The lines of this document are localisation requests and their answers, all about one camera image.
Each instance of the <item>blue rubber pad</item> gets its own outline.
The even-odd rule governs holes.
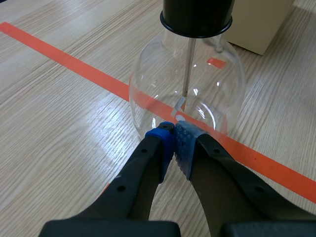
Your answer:
[[[189,180],[196,139],[207,132],[187,121],[176,123],[175,156],[178,165]]]

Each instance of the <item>glass bulb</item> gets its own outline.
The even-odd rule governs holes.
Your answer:
[[[170,107],[170,117],[175,120],[189,116],[197,125],[203,122],[224,134],[237,121],[245,93],[244,70],[237,52],[221,35],[196,39],[186,95],[188,43],[189,38],[166,29],[135,60],[129,99],[141,138],[166,119],[161,115]]]

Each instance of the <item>metal rod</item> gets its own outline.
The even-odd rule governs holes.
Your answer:
[[[186,70],[184,74],[184,82],[183,82],[183,90],[182,90],[182,96],[185,98],[187,98],[188,96],[188,89],[189,89],[189,82],[190,82],[190,75],[191,75],[195,45],[196,45],[196,39],[189,38],[187,60],[186,60]]]

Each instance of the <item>metal stirring rod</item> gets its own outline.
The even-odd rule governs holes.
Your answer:
[[[188,96],[188,89],[189,89],[189,83],[190,83],[191,68],[192,68],[195,45],[196,45],[196,38],[189,38],[187,59],[186,59],[186,69],[184,73],[184,81],[183,81],[183,89],[182,89],[182,96],[185,98],[185,101],[183,105],[181,106],[183,111],[185,109],[187,96]]]

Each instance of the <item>light wooden floor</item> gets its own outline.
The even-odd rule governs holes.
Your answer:
[[[7,0],[9,22],[128,83],[159,34],[160,0]],[[247,90],[230,136],[316,180],[316,1],[296,0],[265,56],[237,48]],[[137,146],[129,104],[0,32],[0,236],[32,237],[88,207]],[[316,205],[265,179],[295,204]],[[152,219],[209,236],[191,184],[173,162]]]

